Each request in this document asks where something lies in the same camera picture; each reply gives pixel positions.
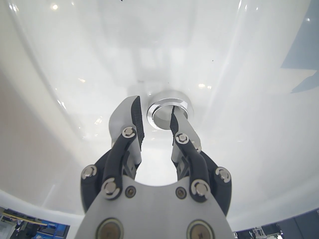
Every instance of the screw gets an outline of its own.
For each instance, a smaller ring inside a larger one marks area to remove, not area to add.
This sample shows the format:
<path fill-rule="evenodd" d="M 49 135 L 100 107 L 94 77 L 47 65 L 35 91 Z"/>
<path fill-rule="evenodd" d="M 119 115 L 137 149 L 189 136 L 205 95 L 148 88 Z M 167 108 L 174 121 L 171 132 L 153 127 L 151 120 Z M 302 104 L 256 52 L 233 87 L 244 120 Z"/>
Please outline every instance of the screw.
<path fill-rule="evenodd" d="M 135 136 L 135 133 L 133 131 L 133 128 L 132 127 L 126 127 L 123 131 L 122 131 L 122 135 L 124 138 L 132 138 Z"/>
<path fill-rule="evenodd" d="M 183 187 L 178 187 L 175 193 L 176 196 L 181 200 L 186 198 L 186 190 Z"/>
<path fill-rule="evenodd" d="M 228 183 L 231 180 L 229 171 L 224 167 L 218 167 L 215 171 L 215 174 L 218 175 L 224 181 L 224 183 Z"/>
<path fill-rule="evenodd" d="M 96 175 L 96 173 L 97 173 L 97 168 L 96 168 L 96 166 L 95 166 L 95 165 L 89 165 L 89 166 L 86 166 L 86 167 L 83 169 L 83 171 L 82 171 L 82 173 L 81 173 L 81 178 L 82 178 L 83 180 L 85 180 L 85 179 L 88 178 L 88 177 L 92 177 L 92 176 Z"/>
<path fill-rule="evenodd" d="M 127 198 L 133 198 L 136 194 L 136 188 L 134 186 L 129 186 L 125 190 L 125 196 Z"/>
<path fill-rule="evenodd" d="M 176 141 L 180 144 L 186 144 L 188 142 L 188 136 L 184 133 L 176 137 Z"/>
<path fill-rule="evenodd" d="M 214 232 L 211 226 L 203 220 L 195 220 L 188 225 L 188 239 L 214 239 Z"/>
<path fill-rule="evenodd" d="M 208 192 L 208 188 L 206 187 L 206 185 L 204 183 L 198 183 L 195 185 L 196 188 L 196 193 L 199 196 L 205 196 Z"/>
<path fill-rule="evenodd" d="M 124 234 L 123 225 L 118 219 L 109 218 L 104 220 L 97 229 L 97 239 L 122 239 Z"/>
<path fill-rule="evenodd" d="M 192 228 L 191 239 L 209 239 L 211 238 L 209 230 L 202 224 L 196 224 Z"/>

